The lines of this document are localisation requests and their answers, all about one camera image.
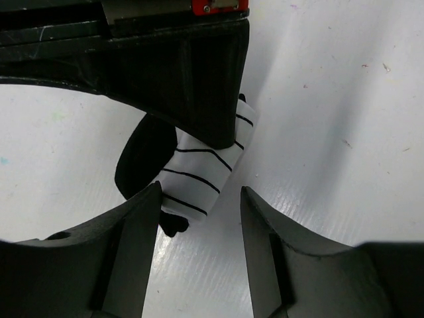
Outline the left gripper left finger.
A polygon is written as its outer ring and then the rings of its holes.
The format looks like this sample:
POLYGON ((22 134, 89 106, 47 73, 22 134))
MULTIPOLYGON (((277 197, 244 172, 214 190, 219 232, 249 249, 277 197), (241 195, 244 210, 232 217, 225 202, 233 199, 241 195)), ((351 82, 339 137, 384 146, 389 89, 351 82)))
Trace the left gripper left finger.
POLYGON ((44 240, 1 243, 2 317, 141 317, 162 189, 44 240))

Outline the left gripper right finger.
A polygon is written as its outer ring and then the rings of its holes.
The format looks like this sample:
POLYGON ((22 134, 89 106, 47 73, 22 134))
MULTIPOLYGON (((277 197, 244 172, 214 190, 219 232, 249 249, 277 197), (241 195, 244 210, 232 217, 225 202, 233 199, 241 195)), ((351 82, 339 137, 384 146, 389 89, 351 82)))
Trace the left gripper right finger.
POLYGON ((255 317, 422 317, 423 243, 347 246, 275 210, 249 187, 240 216, 255 317))

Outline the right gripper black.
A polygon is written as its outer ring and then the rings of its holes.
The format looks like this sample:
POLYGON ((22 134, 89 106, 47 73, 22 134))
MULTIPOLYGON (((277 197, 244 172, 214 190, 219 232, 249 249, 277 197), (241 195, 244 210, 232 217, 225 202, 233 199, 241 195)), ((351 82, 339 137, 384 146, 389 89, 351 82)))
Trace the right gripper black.
POLYGON ((1 83, 236 96, 248 1, 2 1, 1 83))

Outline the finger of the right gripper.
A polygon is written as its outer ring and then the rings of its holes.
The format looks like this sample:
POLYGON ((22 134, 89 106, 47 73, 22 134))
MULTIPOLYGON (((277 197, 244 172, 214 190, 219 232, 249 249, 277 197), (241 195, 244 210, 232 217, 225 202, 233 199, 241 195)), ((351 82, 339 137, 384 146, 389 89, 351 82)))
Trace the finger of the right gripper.
POLYGON ((169 42, 100 54, 100 91, 216 149, 235 139, 244 42, 169 42))

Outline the white black striped sock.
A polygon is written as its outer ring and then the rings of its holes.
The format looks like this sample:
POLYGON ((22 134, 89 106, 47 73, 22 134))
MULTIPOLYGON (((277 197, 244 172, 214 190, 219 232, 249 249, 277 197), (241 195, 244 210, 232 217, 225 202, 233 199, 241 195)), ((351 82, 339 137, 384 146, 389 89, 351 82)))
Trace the white black striped sock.
POLYGON ((125 199, 160 182, 159 224, 168 237, 185 232, 211 212, 248 146, 256 113, 238 97, 235 142, 214 150, 173 125, 146 114, 131 134, 117 163, 115 184, 125 199))

